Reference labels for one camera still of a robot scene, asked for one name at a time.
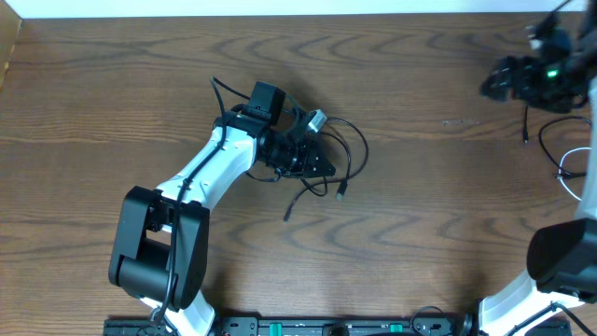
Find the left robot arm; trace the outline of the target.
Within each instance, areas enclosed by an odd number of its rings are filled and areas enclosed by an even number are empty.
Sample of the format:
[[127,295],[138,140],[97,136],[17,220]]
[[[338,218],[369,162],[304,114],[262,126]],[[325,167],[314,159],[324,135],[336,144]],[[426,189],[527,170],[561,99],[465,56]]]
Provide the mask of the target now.
[[124,197],[108,278],[150,307],[149,324],[141,332],[211,331],[215,309],[201,293],[210,215],[256,162],[280,177],[335,174],[315,137],[328,120],[322,110],[292,104],[293,124],[277,129],[292,100],[278,87],[258,82],[243,103],[220,109],[209,141],[180,172],[153,189],[134,187]]

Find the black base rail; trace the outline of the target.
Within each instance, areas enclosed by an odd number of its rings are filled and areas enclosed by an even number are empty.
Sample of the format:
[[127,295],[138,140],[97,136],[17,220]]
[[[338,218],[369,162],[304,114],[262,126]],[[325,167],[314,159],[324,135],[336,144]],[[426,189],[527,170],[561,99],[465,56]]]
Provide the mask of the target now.
[[[124,335],[183,335],[167,326],[152,325],[146,320],[105,320],[104,336]],[[385,320],[334,320],[334,319],[264,319],[247,316],[221,317],[206,335],[210,336],[325,336],[325,335],[480,335],[472,330],[472,322],[446,315],[419,315],[410,322],[408,318]],[[523,335],[570,336],[570,323],[551,319],[526,331]]]

